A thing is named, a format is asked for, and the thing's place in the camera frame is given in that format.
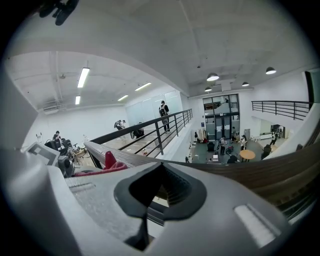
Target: glass door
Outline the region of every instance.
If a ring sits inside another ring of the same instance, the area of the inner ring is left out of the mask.
[[[216,126],[215,118],[210,117],[205,119],[206,123],[206,134],[209,141],[214,141],[216,139]]]
[[[215,118],[215,139],[220,140],[223,135],[223,118],[222,117],[216,117]]]
[[[230,135],[230,116],[225,116],[223,117],[223,128],[222,128],[222,133],[223,135],[230,140],[231,139],[231,135]]]

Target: wooden table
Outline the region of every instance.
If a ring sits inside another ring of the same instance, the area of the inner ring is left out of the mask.
[[[253,151],[248,149],[241,150],[239,155],[240,157],[242,157],[242,162],[244,161],[244,159],[245,159],[245,162],[247,161],[249,162],[250,159],[254,159],[256,157],[256,154]]]

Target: black chair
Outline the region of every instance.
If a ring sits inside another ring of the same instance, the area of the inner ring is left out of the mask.
[[[47,147],[48,147],[48,148],[50,148],[50,149],[53,149],[53,150],[59,151],[61,156],[66,156],[66,155],[67,155],[67,153],[68,153],[68,148],[67,148],[67,147],[66,147],[66,148],[63,148],[63,149],[58,150],[58,148],[57,148],[57,144],[56,144],[56,143],[55,143],[55,141],[53,141],[53,140],[49,140],[49,141],[47,141],[44,145],[45,145],[45,146],[47,146]]]
[[[207,144],[207,146],[208,146],[208,151],[215,151],[215,144],[213,142],[210,141]]]
[[[271,146],[269,144],[267,144],[264,148],[263,148],[263,153],[261,154],[261,160],[263,160],[264,158],[266,158],[267,156],[269,156],[271,153]]]

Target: backpack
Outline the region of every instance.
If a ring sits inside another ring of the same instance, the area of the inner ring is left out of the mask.
[[[167,115],[167,111],[162,107],[160,107],[159,113],[161,117],[164,117]]]

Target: person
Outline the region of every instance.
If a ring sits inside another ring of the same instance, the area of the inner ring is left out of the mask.
[[[122,127],[122,129],[126,128],[125,123],[126,123],[126,120],[120,121],[120,126]]]
[[[236,128],[233,126],[232,127],[232,137],[231,137],[231,140],[232,140],[232,144],[234,143],[234,141],[236,140],[236,134],[237,134],[237,131],[236,131]]]
[[[272,133],[272,136],[271,136],[270,146],[271,146],[272,144],[274,145],[274,144],[276,143],[276,140],[277,140],[276,133],[273,132],[273,133]]]
[[[61,136],[60,136],[60,132],[58,130],[53,135],[53,141],[54,141],[57,148],[61,148]]]
[[[220,139],[220,155],[225,154],[226,144],[227,144],[225,138],[226,136],[223,135],[222,138]]]
[[[168,112],[169,112],[169,108],[168,106],[166,105],[165,101],[161,101],[161,106],[159,107],[159,113],[160,113],[160,116],[161,117],[164,117],[164,116],[167,116],[168,115]],[[164,131],[165,133],[170,133],[170,126],[169,126],[169,118],[167,119],[163,119],[162,120],[162,123],[165,125],[163,128],[164,128]]]
[[[123,129],[123,126],[121,126],[121,120],[119,120],[119,121],[116,121],[115,122],[115,124],[114,124],[114,126],[115,126],[115,128],[117,128],[118,130],[122,130]]]
[[[239,141],[241,143],[241,150],[245,150],[247,148],[247,137],[246,135],[241,136],[241,140]]]
[[[231,155],[228,161],[226,162],[227,164],[234,164],[238,161],[238,158],[235,155]]]

